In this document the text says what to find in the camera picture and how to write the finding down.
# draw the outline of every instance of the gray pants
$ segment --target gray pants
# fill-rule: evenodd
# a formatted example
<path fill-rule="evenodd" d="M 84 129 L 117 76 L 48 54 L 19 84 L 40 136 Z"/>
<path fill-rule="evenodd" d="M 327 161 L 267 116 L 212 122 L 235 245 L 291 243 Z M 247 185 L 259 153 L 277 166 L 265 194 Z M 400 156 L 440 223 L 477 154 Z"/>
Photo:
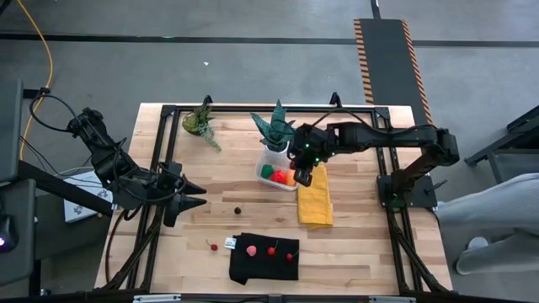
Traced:
<path fill-rule="evenodd" d="M 477 194 L 443 204 L 436 215 L 443 227 L 515 228 L 515 234 L 486 247 L 466 250 L 462 273 L 539 269 L 539 173 L 529 173 Z"/>

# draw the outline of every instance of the white label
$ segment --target white label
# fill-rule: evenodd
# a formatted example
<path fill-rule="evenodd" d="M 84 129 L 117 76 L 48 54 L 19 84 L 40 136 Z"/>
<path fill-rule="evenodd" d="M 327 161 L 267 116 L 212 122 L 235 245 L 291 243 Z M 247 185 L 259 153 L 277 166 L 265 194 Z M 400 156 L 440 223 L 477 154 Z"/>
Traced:
<path fill-rule="evenodd" d="M 227 238 L 225 240 L 225 248 L 228 248 L 228 249 L 236 248 L 236 238 Z"/>

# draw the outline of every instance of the wooden tabletop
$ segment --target wooden tabletop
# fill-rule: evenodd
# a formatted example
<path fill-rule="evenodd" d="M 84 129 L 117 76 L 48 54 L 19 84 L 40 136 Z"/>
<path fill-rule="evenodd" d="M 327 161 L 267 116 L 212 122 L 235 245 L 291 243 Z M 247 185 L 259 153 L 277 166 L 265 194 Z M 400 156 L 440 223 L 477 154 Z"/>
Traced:
<path fill-rule="evenodd" d="M 129 152 L 141 167 L 150 166 L 161 107 L 162 104 L 141 104 Z M 389 109 L 395 127 L 414 124 L 409 106 Z M 260 115 L 270 119 L 270 113 Z M 334 226 L 308 230 L 298 223 L 296 192 L 280 191 L 257 180 L 254 168 L 263 146 L 248 112 L 212 113 L 211 116 L 216 117 L 210 124 L 216 132 L 216 141 L 222 146 L 221 152 L 179 128 L 173 160 L 184 165 L 189 180 L 207 189 L 208 193 L 200 197 L 208 203 L 180 214 L 176 227 L 161 229 L 152 292 L 398 294 L 387 218 L 376 193 L 379 172 L 374 149 L 331 158 L 327 169 Z M 300 125 L 312 123 L 319 117 L 320 114 L 289 113 L 286 119 L 297 120 L 295 125 Z M 363 118 L 367 122 L 371 120 L 366 114 Z M 346 120 L 354 118 L 332 114 L 319 126 L 325 128 L 327 123 Z M 169 119 L 161 160 L 170 127 Z M 406 167 L 419 155 L 418 149 L 398 148 L 401 167 Z M 392 171 L 391 163 L 387 163 L 387 171 Z M 234 214 L 237 206 L 242 209 L 241 215 Z M 436 219 L 426 210 L 411 209 L 410 220 L 419 256 L 432 274 L 451 289 Z M 118 271 L 131 253 L 137 226 L 138 217 L 120 223 L 110 254 L 111 273 Z M 299 280 L 250 279 L 245 286 L 231 281 L 228 276 L 230 251 L 223 244 L 226 237 L 242 232 L 299 239 Z M 219 250 L 212 252 L 206 241 L 218 244 Z M 409 261 L 404 252 L 403 261 L 408 285 L 412 288 Z M 104 283 L 102 259 L 96 286 Z"/>

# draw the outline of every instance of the green ball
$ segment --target green ball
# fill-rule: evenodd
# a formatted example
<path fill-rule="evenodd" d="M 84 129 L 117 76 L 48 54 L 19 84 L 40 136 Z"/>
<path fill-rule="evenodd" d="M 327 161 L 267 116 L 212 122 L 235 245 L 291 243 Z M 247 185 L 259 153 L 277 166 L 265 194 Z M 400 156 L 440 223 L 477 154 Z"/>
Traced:
<path fill-rule="evenodd" d="M 262 178 L 270 178 L 273 174 L 274 169 L 269 164 L 265 164 L 262 166 L 262 172 L 260 173 L 260 176 Z"/>

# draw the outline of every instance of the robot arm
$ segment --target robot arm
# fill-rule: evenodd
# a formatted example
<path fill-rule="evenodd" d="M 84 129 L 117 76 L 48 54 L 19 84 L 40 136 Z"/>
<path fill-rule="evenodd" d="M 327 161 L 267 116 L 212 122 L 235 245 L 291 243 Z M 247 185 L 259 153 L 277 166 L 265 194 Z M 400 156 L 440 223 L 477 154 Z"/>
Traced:
<path fill-rule="evenodd" d="M 455 136 L 432 125 L 408 129 L 378 130 L 366 123 L 328 124 L 326 130 L 304 124 L 297 128 L 287 156 L 294 179 L 310 186 L 311 171 L 320 162 L 341 153 L 364 152 L 371 147 L 421 147 L 423 155 L 404 170 L 392 173 L 395 190 L 406 191 L 414 182 L 437 166 L 450 166 L 459 160 Z"/>
<path fill-rule="evenodd" d="M 205 189 L 181 175 L 182 165 L 159 163 L 161 172 L 140 168 L 121 149 L 125 139 L 115 142 L 107 133 L 103 115 L 86 108 L 72 119 L 67 130 L 80 137 L 92 153 L 92 166 L 104 188 L 114 193 L 114 202 L 126 210 L 140 205 L 164 205 L 164 225 L 174 226 L 181 211 L 203 205 L 203 199 L 186 194 L 205 194 Z"/>

